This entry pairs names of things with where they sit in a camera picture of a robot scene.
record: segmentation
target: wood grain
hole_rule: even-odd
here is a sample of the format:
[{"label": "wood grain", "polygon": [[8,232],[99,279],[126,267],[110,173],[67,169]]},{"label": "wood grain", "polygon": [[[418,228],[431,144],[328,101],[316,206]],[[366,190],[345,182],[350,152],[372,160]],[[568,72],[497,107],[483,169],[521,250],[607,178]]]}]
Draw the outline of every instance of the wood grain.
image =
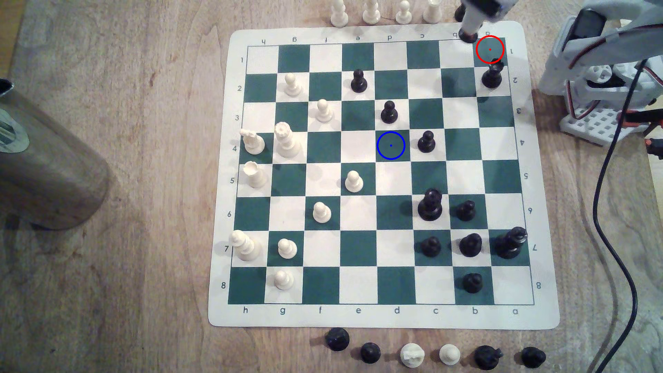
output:
[{"label": "wood grain", "polygon": [[[347,1],[360,24],[359,1]],[[457,3],[445,0],[444,21]],[[413,23],[425,3],[413,2]],[[522,0],[509,14],[527,35],[534,82],[576,0]],[[381,1],[393,23],[396,2]],[[321,1],[30,1],[12,77],[45,112],[99,151],[114,174],[87,223],[45,232],[12,216],[0,250],[0,362],[17,372],[405,372],[397,352],[417,342],[420,372],[501,347],[500,372],[524,372],[516,353],[548,354],[539,372],[588,372],[622,331],[629,290],[591,223],[605,150],[558,131],[560,98],[533,91],[548,199],[560,326],[550,331],[351,329],[351,353],[321,345],[324,329],[215,328],[207,320],[210,246],[225,59],[234,30],[329,24]],[[603,228],[640,293],[634,330],[610,372],[663,369],[663,235],[642,139],[620,143],[599,204]],[[378,343],[384,360],[357,360]]]}]

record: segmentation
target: chessboard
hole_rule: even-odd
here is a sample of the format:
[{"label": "chessboard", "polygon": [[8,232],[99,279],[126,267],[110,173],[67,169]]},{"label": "chessboard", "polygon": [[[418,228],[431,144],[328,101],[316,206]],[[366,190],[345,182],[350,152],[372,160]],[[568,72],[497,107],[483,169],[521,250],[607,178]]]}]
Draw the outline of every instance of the chessboard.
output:
[{"label": "chessboard", "polygon": [[[560,321],[546,197],[522,27],[486,24],[479,40],[459,40],[459,24],[275,29],[230,40],[221,123],[211,253],[209,318],[229,327],[395,327],[551,329]],[[481,81],[500,58],[503,81]],[[353,71],[368,88],[354,92]],[[285,93],[287,73],[302,91]],[[333,118],[316,119],[325,99]],[[386,101],[398,119],[381,120]],[[286,122],[302,148],[281,156],[274,126]],[[240,129],[265,141],[247,152]],[[417,142],[432,131],[435,149]],[[244,164],[266,175],[247,184]],[[345,187],[357,171],[363,188]],[[442,193],[442,215],[423,220],[424,192]],[[475,217],[456,207],[475,202]],[[331,219],[313,218],[323,202]],[[504,259],[495,240],[520,226],[528,239]],[[249,261],[230,242],[242,230],[260,248]],[[482,237],[478,255],[459,250]],[[442,244],[434,257],[422,242]],[[284,259],[278,241],[298,248]],[[294,285],[274,285],[278,271]],[[461,284],[479,273],[483,288]]]}]

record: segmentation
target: black cable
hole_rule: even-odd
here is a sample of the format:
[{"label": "black cable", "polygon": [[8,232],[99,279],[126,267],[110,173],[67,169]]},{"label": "black cable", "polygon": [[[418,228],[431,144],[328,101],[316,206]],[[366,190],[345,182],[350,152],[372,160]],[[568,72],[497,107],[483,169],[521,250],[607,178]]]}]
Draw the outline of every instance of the black cable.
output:
[{"label": "black cable", "polygon": [[610,158],[613,156],[613,152],[615,151],[615,146],[617,145],[617,141],[619,141],[621,126],[624,123],[624,119],[626,118],[625,114],[629,108],[629,105],[631,104],[631,98],[633,97],[635,86],[638,84],[638,78],[640,78],[640,73],[642,73],[642,69],[644,68],[644,64],[646,63],[647,63],[647,58],[645,58],[640,63],[640,66],[638,66],[638,71],[635,73],[635,77],[633,78],[633,82],[631,83],[631,86],[629,88],[629,93],[626,95],[626,99],[624,100],[624,106],[622,107],[621,115],[619,116],[619,120],[617,121],[617,129],[615,130],[615,135],[613,136],[613,140],[610,143],[610,148],[608,148],[608,153],[605,155],[605,160],[603,161],[603,166],[601,167],[601,172],[599,173],[599,180],[596,182],[596,190],[594,191],[594,203],[592,204],[591,207],[591,215],[592,218],[594,219],[594,226],[596,227],[596,231],[599,233],[599,236],[601,237],[603,243],[606,245],[606,247],[608,247],[608,251],[610,251],[610,254],[612,254],[613,258],[621,268],[622,272],[624,272],[624,277],[626,278],[626,281],[628,281],[629,283],[629,287],[631,289],[631,297],[633,299],[633,306],[631,308],[631,317],[629,317],[629,322],[626,324],[626,327],[624,328],[624,331],[617,339],[617,342],[615,342],[615,345],[610,349],[610,351],[608,351],[608,354],[605,355],[605,358],[603,358],[603,360],[601,361],[601,364],[599,365],[598,369],[596,369],[596,373],[602,373],[602,371],[605,369],[605,366],[608,365],[610,359],[612,359],[615,352],[619,349],[622,343],[624,343],[624,340],[626,339],[626,337],[629,335],[629,332],[633,328],[633,324],[635,323],[635,318],[638,314],[638,292],[635,289],[635,283],[633,282],[633,278],[631,278],[629,270],[624,265],[624,262],[621,261],[621,258],[619,257],[619,255],[617,255],[617,252],[610,244],[610,241],[608,241],[608,238],[605,237],[605,235],[603,234],[603,230],[601,229],[601,225],[599,224],[598,210],[599,210],[599,196],[601,195],[601,186],[603,185],[603,178],[605,177],[605,171],[608,168],[608,163],[610,163]]}]

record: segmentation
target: white chess piece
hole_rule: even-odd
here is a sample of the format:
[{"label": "white chess piece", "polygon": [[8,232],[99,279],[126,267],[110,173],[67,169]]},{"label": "white chess piece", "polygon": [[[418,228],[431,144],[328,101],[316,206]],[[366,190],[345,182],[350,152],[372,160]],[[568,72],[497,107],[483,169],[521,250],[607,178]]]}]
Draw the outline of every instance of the white chess piece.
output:
[{"label": "white chess piece", "polygon": [[297,255],[297,244],[287,238],[281,238],[278,241],[278,254],[283,259],[292,259]]},{"label": "white chess piece", "polygon": [[364,179],[359,176],[357,171],[350,171],[345,178],[345,188],[352,193],[359,192],[364,187]]},{"label": "white chess piece", "polygon": [[361,18],[369,25],[375,25],[380,21],[380,11],[377,9],[377,0],[366,0],[364,3],[364,13]]},{"label": "white chess piece", "polygon": [[276,152],[284,158],[293,158],[302,150],[302,144],[293,137],[290,125],[284,121],[280,121],[274,127],[274,134],[278,145]]},{"label": "white chess piece", "polygon": [[424,21],[438,23],[442,20],[441,0],[428,0],[428,7],[424,11]]},{"label": "white chess piece", "polygon": [[274,275],[274,286],[281,290],[288,290],[292,287],[293,284],[294,278],[290,272],[278,271],[276,275]]},{"label": "white chess piece", "polygon": [[267,182],[265,172],[254,161],[244,163],[244,173],[247,176],[249,186],[251,188],[262,188]]},{"label": "white chess piece", "polygon": [[345,4],[343,4],[343,0],[332,0],[331,9],[331,24],[339,29],[346,26],[348,17],[345,12]]},{"label": "white chess piece", "polygon": [[412,21],[412,13],[410,13],[410,2],[403,0],[398,4],[400,11],[396,13],[396,22],[407,25]]},{"label": "white chess piece", "polygon": [[440,348],[440,360],[447,365],[455,365],[460,361],[460,350],[452,344]]},{"label": "white chess piece", "polygon": [[260,154],[265,150],[265,140],[262,137],[258,136],[255,131],[249,131],[248,129],[240,129],[239,134],[244,139],[244,148],[249,152],[249,154]]},{"label": "white chess piece", "polygon": [[321,98],[318,100],[318,113],[316,114],[316,119],[322,123],[327,123],[332,120],[333,111],[330,108],[329,102]]},{"label": "white chess piece", "polygon": [[261,251],[260,243],[253,241],[240,230],[233,231],[230,235],[230,243],[237,250],[237,257],[243,261],[254,260]]},{"label": "white chess piece", "polygon": [[332,218],[332,210],[322,202],[313,205],[313,219],[318,223],[326,223]]},{"label": "white chess piece", "polygon": [[408,368],[416,368],[424,362],[426,353],[416,343],[408,343],[400,350],[400,362]]},{"label": "white chess piece", "polygon": [[286,74],[286,94],[290,97],[297,97],[302,93],[302,86],[297,84],[297,79],[294,74],[289,72]]}]

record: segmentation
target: red circle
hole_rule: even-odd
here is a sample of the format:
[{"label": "red circle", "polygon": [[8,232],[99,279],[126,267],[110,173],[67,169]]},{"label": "red circle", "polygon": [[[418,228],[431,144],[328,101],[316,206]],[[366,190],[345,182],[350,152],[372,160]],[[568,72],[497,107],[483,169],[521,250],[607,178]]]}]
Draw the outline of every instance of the red circle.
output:
[{"label": "red circle", "polygon": [[[497,59],[497,61],[487,62],[487,61],[484,61],[484,59],[481,56],[479,56],[479,44],[481,44],[481,41],[485,38],[495,38],[495,39],[499,40],[500,44],[502,44],[502,55]],[[495,35],[486,35],[483,38],[479,39],[479,41],[477,42],[477,48],[475,49],[475,52],[477,53],[477,57],[479,57],[479,60],[481,60],[483,63],[485,63],[485,64],[494,64],[496,62],[499,62],[502,59],[502,57],[504,57],[504,49],[505,48],[504,48],[504,43],[502,42],[502,39],[496,37]]]}]

